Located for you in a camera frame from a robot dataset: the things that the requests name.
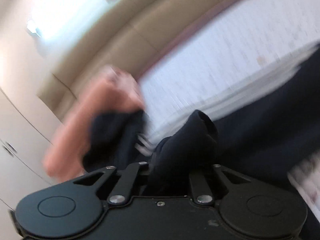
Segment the navy striped hooded jacket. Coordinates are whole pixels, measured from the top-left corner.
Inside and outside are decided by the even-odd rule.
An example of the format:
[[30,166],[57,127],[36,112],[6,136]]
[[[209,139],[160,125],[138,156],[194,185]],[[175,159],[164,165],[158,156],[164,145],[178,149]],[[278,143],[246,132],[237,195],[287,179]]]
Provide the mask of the navy striped hooded jacket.
[[317,150],[319,51],[271,94],[215,121],[196,110],[174,135],[158,143],[150,157],[134,145],[125,158],[117,153],[103,167],[124,170],[131,163],[148,161],[145,196],[186,195],[189,175],[203,173],[211,180],[215,164],[290,190],[287,173]]

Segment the folded pink quilt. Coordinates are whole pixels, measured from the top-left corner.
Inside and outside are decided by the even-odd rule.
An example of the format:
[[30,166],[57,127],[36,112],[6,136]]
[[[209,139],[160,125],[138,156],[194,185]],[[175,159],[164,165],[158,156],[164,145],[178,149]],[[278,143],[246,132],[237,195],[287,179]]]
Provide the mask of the folded pink quilt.
[[58,182],[125,158],[144,125],[144,100],[128,72],[108,66],[94,76],[71,107],[44,155],[44,171]]

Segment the beige padded headboard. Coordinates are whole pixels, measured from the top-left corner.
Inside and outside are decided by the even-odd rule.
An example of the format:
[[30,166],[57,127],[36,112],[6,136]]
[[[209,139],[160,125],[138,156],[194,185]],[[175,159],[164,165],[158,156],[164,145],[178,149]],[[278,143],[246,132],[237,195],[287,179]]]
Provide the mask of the beige padded headboard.
[[52,110],[99,54],[107,63],[139,74],[181,31],[208,10],[237,0],[119,0],[85,31],[53,67],[39,98]]

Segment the floral quilted bed cover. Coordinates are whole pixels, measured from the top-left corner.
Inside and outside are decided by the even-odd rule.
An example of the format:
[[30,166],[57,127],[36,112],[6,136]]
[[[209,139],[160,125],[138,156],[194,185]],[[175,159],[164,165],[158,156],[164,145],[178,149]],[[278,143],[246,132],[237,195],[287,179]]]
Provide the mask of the floral quilted bed cover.
[[[319,0],[242,0],[195,30],[141,81],[152,153],[196,110],[219,120],[271,94],[319,51]],[[319,201],[319,150],[287,173]]]

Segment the white wardrobe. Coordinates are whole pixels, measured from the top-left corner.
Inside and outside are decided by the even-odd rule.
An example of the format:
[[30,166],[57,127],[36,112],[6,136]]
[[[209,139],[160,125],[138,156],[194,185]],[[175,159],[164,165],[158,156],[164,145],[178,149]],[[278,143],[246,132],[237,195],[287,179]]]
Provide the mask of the white wardrobe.
[[15,209],[25,196],[57,184],[43,169],[50,142],[1,92],[1,204]]

